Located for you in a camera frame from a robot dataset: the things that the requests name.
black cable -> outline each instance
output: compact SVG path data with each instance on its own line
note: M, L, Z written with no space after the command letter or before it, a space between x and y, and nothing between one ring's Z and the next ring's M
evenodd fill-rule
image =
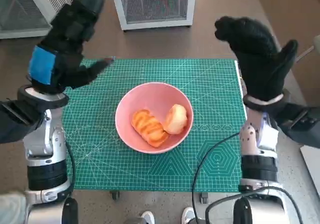
M249 191L249 192L246 192L246 193L240 193L240 194L236 194L236 195L232 195L232 196L227 196L227 197L224 197L222 199L216 200L215 202L211 203L205 209L205 223L206 224L210 224L209 212L215 206L217 206L217 205L219 205L221 203L227 202L227 201L234 200L234 199L251 196L251 195L254 195L254 194L257 194L259 192L262 192L264 190L269 190L269 189L280 191L280 192L284 193L290 199L290 201L292 202L292 204L293 204L293 206L295 208L295 211L296 211L296 214L298 216L300 224L303 224L304 222L302 220L302 216L301 216L301 213L300 213L300 210L299 210L299 207L298 207L296 201L294 200L292 195L289 194L289 192L287 192L285 189L283 189L281 187L278 187L278 186L264 186L264 187L261 187L259 189L253 190L253 191Z
M69 143L65 142L65 146L66 146L66 149L68 150L68 153L71 159L71 165L72 165L72 179L70 184L70 197L71 197L72 192L75 189L75 183L76 183L76 163L75 163L75 158L74 158L74 155L72 154Z
M204 155L204 157L202 158L202 161L200 162L196 172L195 172L195 175L194 175L194 179L193 179L193 184L192 184L192 192L191 192L191 198L192 198L192 207L193 207L193 211L194 211L194 216L195 216L195 221L197 224L199 224L199 218L198 218L198 215L197 215L197 211L196 211L196 204L195 204L195 188L196 188L196 183L197 183L197 178L198 178L198 175L200 173L200 169L203 165L203 163L205 162L207 156L216 148L218 147L220 144L228 141L229 139L231 138L234 138L236 136L239 135L239 132L235 133L235 134L232 134L231 136L228 136L227 138L219 141L218 143L216 143L214 146L212 146L208 151L207 153Z

green cutting mat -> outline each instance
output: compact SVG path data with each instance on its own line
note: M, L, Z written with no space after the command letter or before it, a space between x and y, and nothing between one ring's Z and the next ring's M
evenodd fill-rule
M84 60L83 64L94 61ZM191 191L206 151L238 132L245 121L237 70L231 59L118 59L90 85L67 90L70 101L63 125L76 162L75 188ZM179 88L194 110L186 140L164 154L130 149L115 127L121 98L147 82ZM240 143L235 137L208 157L196 190L236 192L240 177Z

orange pastry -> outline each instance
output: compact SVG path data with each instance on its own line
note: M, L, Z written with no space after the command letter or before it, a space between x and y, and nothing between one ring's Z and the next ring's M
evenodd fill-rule
M162 124L148 110L138 110L133 114L131 125L142 138L154 148L158 148L167 140L169 134Z

silver metal cylinder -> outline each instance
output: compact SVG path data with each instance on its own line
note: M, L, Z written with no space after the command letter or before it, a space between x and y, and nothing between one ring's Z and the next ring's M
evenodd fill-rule
M61 224L65 201L33 206L26 224Z
M280 203L265 199L247 199L251 209L252 224L290 224Z

white cabinet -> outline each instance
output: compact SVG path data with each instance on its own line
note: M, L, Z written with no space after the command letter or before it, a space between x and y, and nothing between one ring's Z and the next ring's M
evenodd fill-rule
M0 39L45 36L57 11L72 0L0 0Z
M114 0L122 30L191 26L196 0Z

